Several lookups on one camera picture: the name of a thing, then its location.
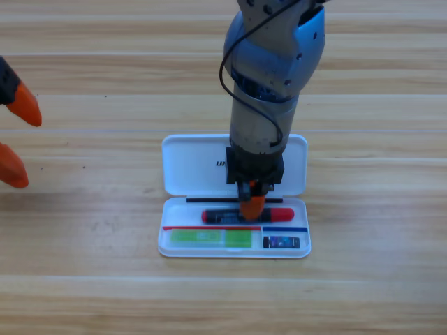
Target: green label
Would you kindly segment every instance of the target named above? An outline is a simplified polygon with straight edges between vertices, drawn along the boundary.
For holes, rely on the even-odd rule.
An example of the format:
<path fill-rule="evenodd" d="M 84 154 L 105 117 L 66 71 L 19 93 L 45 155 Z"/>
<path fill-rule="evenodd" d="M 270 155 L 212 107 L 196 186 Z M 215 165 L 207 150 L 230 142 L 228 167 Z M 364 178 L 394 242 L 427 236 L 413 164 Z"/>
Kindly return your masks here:
<path fill-rule="evenodd" d="M 220 242 L 220 230 L 173 229 L 171 242 Z"/>
<path fill-rule="evenodd" d="M 251 230 L 227 230 L 225 246 L 227 248 L 251 248 Z"/>

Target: red stripe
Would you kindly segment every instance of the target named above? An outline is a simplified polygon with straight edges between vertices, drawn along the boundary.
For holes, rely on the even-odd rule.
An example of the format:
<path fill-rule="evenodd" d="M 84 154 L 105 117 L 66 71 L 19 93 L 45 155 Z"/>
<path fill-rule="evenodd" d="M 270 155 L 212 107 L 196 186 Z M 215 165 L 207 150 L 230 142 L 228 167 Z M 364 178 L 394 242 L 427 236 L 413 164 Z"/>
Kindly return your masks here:
<path fill-rule="evenodd" d="M 253 231 L 261 231 L 260 226 L 234 226 L 234 225 L 167 225 L 163 227 L 163 230 L 172 230 L 172 229 L 213 229 L 213 230 L 253 230 Z"/>

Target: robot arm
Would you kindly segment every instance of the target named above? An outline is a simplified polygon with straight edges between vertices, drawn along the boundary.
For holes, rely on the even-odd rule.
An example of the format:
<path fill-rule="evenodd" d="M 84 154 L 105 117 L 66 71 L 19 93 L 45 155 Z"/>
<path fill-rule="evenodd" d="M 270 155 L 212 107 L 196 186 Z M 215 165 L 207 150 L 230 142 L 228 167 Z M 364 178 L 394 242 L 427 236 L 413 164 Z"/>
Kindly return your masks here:
<path fill-rule="evenodd" d="M 282 153 L 298 96 L 325 44 L 323 0 L 237 0 L 222 61 L 234 79 L 227 184 L 237 184 L 241 212 L 257 218 L 280 184 Z"/>
<path fill-rule="evenodd" d="M 37 100 L 13 69 L 0 57 L 0 105 L 6 107 L 32 126 L 42 124 Z M 10 147 L 0 143 L 0 181 L 16 188 L 28 186 L 28 176 L 22 160 Z"/>

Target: table surface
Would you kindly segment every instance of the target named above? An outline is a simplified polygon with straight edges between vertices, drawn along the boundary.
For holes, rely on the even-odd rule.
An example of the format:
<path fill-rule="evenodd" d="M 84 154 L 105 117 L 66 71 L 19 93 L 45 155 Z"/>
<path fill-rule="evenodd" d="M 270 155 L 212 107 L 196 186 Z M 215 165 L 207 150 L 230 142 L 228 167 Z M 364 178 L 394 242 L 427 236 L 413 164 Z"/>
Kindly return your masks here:
<path fill-rule="evenodd" d="M 157 251 L 160 144 L 229 127 L 235 0 L 0 0 L 1 52 L 44 123 L 6 109 L 31 185 L 0 186 L 1 334 L 447 334 L 447 1 L 335 0 L 293 132 L 303 260 Z"/>

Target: black cable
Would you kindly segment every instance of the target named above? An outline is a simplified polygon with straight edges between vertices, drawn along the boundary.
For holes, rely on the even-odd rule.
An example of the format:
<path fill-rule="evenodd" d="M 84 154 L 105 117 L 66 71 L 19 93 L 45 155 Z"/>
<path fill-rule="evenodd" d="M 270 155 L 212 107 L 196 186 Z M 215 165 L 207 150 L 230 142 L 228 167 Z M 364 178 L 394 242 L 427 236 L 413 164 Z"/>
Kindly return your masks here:
<path fill-rule="evenodd" d="M 234 43 L 233 45 L 231 45 L 231 47 L 228 49 L 228 51 L 225 53 L 225 55 L 223 56 L 223 60 L 221 62 L 221 66 L 219 69 L 219 79 L 221 82 L 221 85 L 223 87 L 223 89 L 225 89 L 226 93 L 228 93 L 230 96 L 233 97 L 233 99 L 235 99 L 237 102 L 243 104 L 245 107 L 250 108 L 251 110 L 253 110 L 254 112 L 258 113 L 259 115 L 261 115 L 262 117 L 265 117 L 268 121 L 270 121 L 274 127 L 277 129 L 278 132 L 278 140 L 276 142 L 270 143 L 271 147 L 275 147 L 277 145 L 280 145 L 282 142 L 282 139 L 284 137 L 284 134 L 282 133 L 281 127 L 279 127 L 279 124 L 276 122 L 275 119 L 273 119 L 270 115 L 260 111 L 258 108 L 250 105 L 249 103 L 246 103 L 245 101 L 243 101 L 241 98 L 239 98 L 238 96 L 236 96 L 226 85 L 224 82 L 224 67 L 226 64 L 226 61 L 228 60 L 229 56 L 231 55 L 231 53 L 233 52 L 233 50 L 237 47 L 237 45 L 239 43 L 241 43 L 245 38 L 249 37 L 250 35 L 254 34 L 255 32 L 257 32 L 260 28 L 262 28 L 263 26 L 265 26 L 268 22 L 272 21 L 274 18 L 276 18 L 277 16 L 281 15 L 282 13 L 284 13 L 286 10 L 288 10 L 289 8 L 293 7 L 295 4 L 297 4 L 298 2 L 300 2 L 301 0 L 295 0 L 290 2 L 289 4 L 285 5 L 283 8 L 279 9 L 277 12 L 271 14 L 268 18 L 266 18 L 265 20 L 263 20 L 261 23 L 257 24 L 252 30 L 246 32 L 244 35 L 242 35 L 241 37 L 239 37 Z"/>

